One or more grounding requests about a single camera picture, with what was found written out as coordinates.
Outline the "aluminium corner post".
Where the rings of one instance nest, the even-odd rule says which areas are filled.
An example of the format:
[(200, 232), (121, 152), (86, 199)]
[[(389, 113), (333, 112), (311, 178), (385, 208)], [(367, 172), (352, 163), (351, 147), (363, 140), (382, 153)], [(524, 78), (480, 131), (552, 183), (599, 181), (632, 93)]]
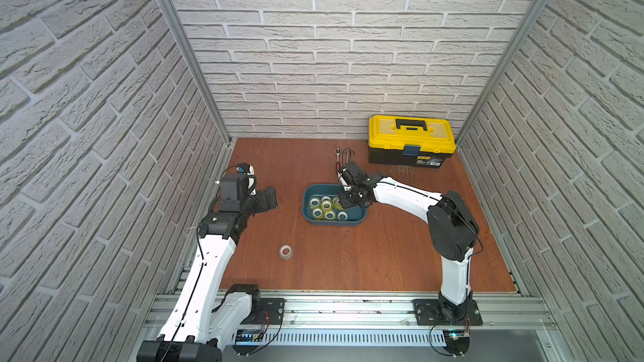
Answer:
[(212, 97), (210, 87), (206, 82), (206, 77), (201, 70), (199, 61), (196, 57), (196, 53), (193, 50), (189, 37), (187, 36), (187, 33), (184, 30), (184, 26), (179, 19), (179, 13), (174, 6), (173, 0), (156, 1), (166, 19), (169, 31), (175, 38), (179, 51), (187, 65), (187, 69), (194, 79), (198, 92), (201, 95), (204, 103), (206, 104), (206, 108), (214, 121), (221, 139), (223, 140), (224, 144), (226, 144), (226, 146), (230, 147), (232, 137), (226, 129), (223, 118), (216, 106), (216, 102)]
[(471, 109), (468, 117), (465, 120), (463, 127), (456, 137), (456, 145), (460, 147), (466, 140), (466, 136), (473, 128), (474, 122), (481, 113), (484, 105), (486, 105), (488, 98), (493, 92), (496, 85), (501, 80), (508, 66), (512, 63), (514, 57), (523, 47), (525, 40), (528, 38), (529, 33), (532, 31), (538, 17), (543, 12), (545, 6), (550, 0), (532, 0), (528, 9), (515, 30), (513, 36), (508, 42), (507, 47), (501, 54), (500, 60), (497, 62), (493, 72), (488, 78), (486, 85), (484, 85), (481, 95), (477, 98), (474, 106)]

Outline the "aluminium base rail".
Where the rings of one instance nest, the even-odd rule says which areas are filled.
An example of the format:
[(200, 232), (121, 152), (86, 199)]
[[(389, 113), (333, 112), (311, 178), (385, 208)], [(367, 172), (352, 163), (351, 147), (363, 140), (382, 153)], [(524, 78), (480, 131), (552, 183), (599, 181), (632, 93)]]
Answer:
[[(261, 297), (283, 298), (285, 328), (411, 329), (417, 326), (417, 299), (436, 299), (434, 292), (261, 291)], [(541, 298), (518, 293), (474, 293), (482, 318), (479, 330), (553, 330), (557, 324)]]

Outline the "red handled ratchet wrench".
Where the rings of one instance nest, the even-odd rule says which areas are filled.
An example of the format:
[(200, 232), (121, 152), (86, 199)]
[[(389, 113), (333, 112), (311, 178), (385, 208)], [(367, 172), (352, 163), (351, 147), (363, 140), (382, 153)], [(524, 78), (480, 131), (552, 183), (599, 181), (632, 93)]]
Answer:
[(339, 173), (340, 173), (340, 169), (341, 169), (340, 155), (341, 155), (341, 150), (340, 150), (340, 147), (338, 146), (338, 147), (336, 147), (336, 149), (335, 149), (335, 158), (336, 158), (336, 161), (335, 161), (335, 172), (336, 172), (337, 174), (339, 174)]

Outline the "small black handled hammer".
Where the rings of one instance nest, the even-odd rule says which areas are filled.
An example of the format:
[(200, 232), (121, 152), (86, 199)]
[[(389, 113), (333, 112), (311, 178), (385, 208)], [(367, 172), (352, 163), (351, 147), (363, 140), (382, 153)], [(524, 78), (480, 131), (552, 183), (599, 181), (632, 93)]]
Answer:
[(345, 153), (345, 159), (347, 162), (350, 162), (350, 160), (352, 159), (352, 156), (355, 154), (355, 152), (351, 150), (349, 147), (347, 147), (344, 150), (344, 153)]

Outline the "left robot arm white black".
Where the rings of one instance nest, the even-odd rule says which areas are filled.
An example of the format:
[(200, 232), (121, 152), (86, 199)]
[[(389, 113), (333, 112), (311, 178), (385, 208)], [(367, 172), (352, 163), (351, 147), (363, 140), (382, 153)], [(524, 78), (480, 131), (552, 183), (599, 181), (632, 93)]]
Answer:
[(156, 340), (145, 340), (137, 361), (221, 361), (243, 320), (260, 314), (258, 286), (231, 287), (216, 303), (228, 262), (248, 218), (276, 209), (275, 188), (232, 211), (211, 212), (196, 229), (197, 250), (186, 284)]

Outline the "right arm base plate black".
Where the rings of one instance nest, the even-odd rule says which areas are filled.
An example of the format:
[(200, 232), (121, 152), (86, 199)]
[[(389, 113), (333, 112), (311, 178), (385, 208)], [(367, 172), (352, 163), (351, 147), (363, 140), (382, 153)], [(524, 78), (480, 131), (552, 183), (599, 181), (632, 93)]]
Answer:
[(454, 306), (439, 299), (415, 299), (413, 301), (415, 318), (419, 326), (482, 326), (481, 311), (476, 301), (466, 299), (461, 305)]

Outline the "controller board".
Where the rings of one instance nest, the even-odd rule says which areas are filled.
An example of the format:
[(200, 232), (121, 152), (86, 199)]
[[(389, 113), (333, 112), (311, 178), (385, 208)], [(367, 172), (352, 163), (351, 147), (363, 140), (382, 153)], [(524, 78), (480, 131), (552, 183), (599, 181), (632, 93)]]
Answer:
[(239, 329), (232, 348), (238, 355), (251, 355), (265, 345), (266, 335), (259, 329)]
[(471, 336), (465, 331), (444, 331), (444, 343), (448, 355), (464, 358), (471, 345)]

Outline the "yellow black toolbox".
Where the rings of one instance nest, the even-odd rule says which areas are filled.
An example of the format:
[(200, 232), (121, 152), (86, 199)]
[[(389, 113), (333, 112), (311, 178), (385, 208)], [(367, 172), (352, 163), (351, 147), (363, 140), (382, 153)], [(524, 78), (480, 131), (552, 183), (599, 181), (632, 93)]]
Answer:
[(446, 120), (386, 115), (370, 118), (371, 164), (438, 169), (455, 152), (454, 134)]

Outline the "teal plastic storage box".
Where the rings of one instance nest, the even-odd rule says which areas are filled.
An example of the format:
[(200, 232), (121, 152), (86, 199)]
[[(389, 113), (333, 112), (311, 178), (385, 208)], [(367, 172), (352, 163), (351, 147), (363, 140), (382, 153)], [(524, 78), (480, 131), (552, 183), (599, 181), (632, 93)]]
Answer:
[(343, 189), (340, 184), (313, 184), (309, 186), (304, 193), (304, 202), (302, 206), (302, 214), (305, 219), (314, 226), (337, 226), (337, 227), (355, 227), (365, 221), (367, 218), (367, 210), (360, 207), (352, 207), (350, 209), (333, 209), (335, 213), (338, 211), (345, 211), (348, 214), (347, 221), (327, 221), (325, 218), (323, 220), (314, 220), (311, 214), (311, 209), (309, 206), (309, 201), (311, 197), (320, 197), (330, 196), (333, 199), (339, 194)]

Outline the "right controller board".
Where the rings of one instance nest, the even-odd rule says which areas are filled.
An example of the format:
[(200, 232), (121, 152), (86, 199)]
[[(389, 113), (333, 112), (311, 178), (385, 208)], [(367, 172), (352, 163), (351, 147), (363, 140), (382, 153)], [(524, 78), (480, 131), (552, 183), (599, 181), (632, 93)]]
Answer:
[(465, 331), (444, 331), (444, 343), (448, 355), (464, 358), (471, 345), (471, 336)]

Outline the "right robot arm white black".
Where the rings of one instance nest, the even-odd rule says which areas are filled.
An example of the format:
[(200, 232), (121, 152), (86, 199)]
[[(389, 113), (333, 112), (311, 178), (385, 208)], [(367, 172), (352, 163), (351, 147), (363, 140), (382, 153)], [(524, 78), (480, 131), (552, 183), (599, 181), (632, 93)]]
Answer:
[(471, 259), (480, 228), (462, 197), (454, 191), (440, 194), (414, 188), (383, 174), (369, 176), (355, 162), (339, 168), (338, 178), (343, 208), (387, 204), (428, 225), (432, 246), (441, 256), (442, 283), (434, 308), (438, 320), (465, 321), (472, 300)]

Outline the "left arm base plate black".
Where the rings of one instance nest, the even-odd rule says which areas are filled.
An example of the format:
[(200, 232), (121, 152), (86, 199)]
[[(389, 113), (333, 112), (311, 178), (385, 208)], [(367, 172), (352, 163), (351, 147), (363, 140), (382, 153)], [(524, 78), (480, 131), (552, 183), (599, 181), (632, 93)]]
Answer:
[(253, 306), (251, 314), (242, 322), (242, 326), (268, 324), (270, 328), (283, 322), (284, 298), (262, 298), (258, 306)]

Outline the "left aluminium corner post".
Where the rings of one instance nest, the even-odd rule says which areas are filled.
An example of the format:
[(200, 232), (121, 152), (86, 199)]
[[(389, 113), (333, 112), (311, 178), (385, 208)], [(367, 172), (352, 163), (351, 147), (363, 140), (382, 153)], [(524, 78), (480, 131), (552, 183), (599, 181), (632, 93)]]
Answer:
[(187, 33), (184, 30), (184, 26), (179, 19), (179, 13), (174, 6), (173, 0), (156, 1), (166, 19), (169, 31), (175, 38), (179, 51), (187, 65), (187, 69), (194, 79), (198, 92), (201, 95), (204, 103), (206, 104), (206, 108), (214, 121), (221, 139), (223, 140), (224, 144), (226, 144), (226, 146), (230, 147), (232, 137), (226, 129), (223, 118), (216, 106), (216, 102), (212, 97), (210, 87), (206, 82), (206, 77), (201, 70), (199, 61), (196, 57), (196, 53), (193, 50), (189, 37), (187, 36)]

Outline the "right aluminium corner post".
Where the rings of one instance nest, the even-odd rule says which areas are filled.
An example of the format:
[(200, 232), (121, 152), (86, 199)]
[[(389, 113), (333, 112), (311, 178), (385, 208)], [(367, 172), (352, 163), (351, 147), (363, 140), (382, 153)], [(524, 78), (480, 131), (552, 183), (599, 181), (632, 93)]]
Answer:
[(538, 17), (543, 12), (545, 6), (550, 0), (532, 0), (528, 9), (515, 30), (513, 36), (508, 42), (507, 47), (501, 54), (500, 60), (497, 62), (493, 72), (488, 78), (486, 85), (484, 85), (481, 95), (477, 98), (474, 106), (471, 109), (468, 117), (465, 120), (463, 127), (456, 137), (456, 145), (460, 147), (466, 140), (466, 136), (473, 128), (474, 122), (481, 113), (484, 105), (486, 105), (488, 98), (493, 92), (496, 85), (501, 80), (508, 66), (512, 63), (514, 57), (523, 47), (525, 40), (528, 38), (529, 33), (532, 31)]

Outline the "left controller board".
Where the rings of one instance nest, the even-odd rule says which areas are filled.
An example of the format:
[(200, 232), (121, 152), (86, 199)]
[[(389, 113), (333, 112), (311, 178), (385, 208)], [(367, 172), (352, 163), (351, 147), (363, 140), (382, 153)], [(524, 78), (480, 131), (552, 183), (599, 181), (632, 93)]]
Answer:
[(259, 329), (239, 329), (232, 348), (238, 355), (251, 355), (265, 345), (266, 335)]

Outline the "clear white tape roll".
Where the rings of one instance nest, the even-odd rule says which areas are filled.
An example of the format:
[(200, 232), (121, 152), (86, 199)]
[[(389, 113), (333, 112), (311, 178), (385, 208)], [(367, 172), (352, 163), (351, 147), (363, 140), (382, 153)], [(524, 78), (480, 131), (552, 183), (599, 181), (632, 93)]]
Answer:
[(293, 256), (293, 248), (288, 244), (284, 244), (279, 248), (279, 255), (282, 259), (288, 260)]

